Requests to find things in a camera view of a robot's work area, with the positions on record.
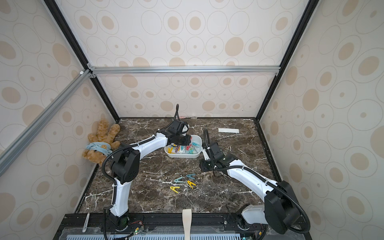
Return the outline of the orange yellow clothespin cluster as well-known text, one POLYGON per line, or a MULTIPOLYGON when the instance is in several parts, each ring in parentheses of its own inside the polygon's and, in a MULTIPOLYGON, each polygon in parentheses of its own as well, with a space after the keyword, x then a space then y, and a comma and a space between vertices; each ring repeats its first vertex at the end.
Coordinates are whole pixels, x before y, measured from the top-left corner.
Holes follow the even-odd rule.
POLYGON ((194 187, 196 187, 197 185, 191 181, 187 181, 187 184, 190 188, 194 189, 194 187))

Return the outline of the mint green clothespin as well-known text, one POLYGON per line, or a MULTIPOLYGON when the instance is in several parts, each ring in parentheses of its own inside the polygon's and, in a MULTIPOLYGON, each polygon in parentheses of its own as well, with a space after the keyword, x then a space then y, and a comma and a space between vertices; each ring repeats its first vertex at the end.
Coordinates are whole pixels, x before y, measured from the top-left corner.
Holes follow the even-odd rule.
POLYGON ((179 178, 173 180, 173 182, 176 183, 176 184, 184 184, 184 183, 186 183, 186 181, 184 181, 183 177, 179 177, 179 178))

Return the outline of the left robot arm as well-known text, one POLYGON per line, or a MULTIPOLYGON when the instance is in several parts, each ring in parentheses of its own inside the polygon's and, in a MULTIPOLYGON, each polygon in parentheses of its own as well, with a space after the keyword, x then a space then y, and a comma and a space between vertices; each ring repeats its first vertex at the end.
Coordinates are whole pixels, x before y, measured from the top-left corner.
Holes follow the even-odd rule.
POLYGON ((124 145, 109 154, 102 164, 103 175, 113 182, 113 197, 110 206, 105 207, 105 217, 118 230, 128 226, 128 199, 132 181, 139 173, 140 161, 148 154, 170 144, 188 146, 192 137, 187 134, 189 125, 179 117, 179 106, 171 123, 156 134, 138 143, 124 145))

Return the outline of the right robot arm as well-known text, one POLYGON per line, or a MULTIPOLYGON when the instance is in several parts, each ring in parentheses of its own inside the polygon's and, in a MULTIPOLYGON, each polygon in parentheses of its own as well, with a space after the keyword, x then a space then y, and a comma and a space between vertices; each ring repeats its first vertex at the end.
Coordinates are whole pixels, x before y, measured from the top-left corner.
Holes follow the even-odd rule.
POLYGON ((271 180, 249 168, 233 154, 225 154, 217 142, 210 140, 207 129, 203 131, 203 136, 202 172, 220 172, 239 181, 263 200, 261 205, 247 205, 231 215, 239 228, 246 230, 253 224, 268 225, 281 235, 287 231, 297 234, 310 231, 310 219, 288 182, 271 180))

